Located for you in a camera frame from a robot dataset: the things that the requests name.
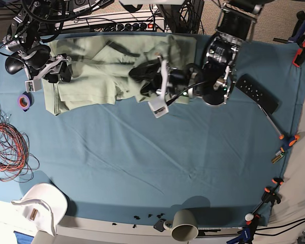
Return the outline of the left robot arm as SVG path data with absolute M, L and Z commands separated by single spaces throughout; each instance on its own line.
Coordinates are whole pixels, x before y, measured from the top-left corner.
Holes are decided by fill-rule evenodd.
M 169 112 L 181 96 L 201 98 L 209 106 L 227 103 L 235 87 L 233 69 L 242 44 L 252 41 L 255 24 L 265 1 L 225 1 L 220 7 L 215 33 L 208 39 L 201 64 L 183 69 L 170 66 L 161 55 L 133 68 L 129 76 L 146 82 L 140 92 L 150 97 L 148 105 L 156 118 Z

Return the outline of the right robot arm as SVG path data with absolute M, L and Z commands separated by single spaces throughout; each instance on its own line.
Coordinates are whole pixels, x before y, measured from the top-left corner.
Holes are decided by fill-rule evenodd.
M 22 1 L 21 5 L 1 46 L 10 52 L 5 55 L 6 72 L 14 75 L 24 70 L 28 93 L 40 90 L 42 80 L 70 82 L 71 58 L 65 53 L 53 56 L 48 45 L 63 29 L 66 4 L 64 1 Z

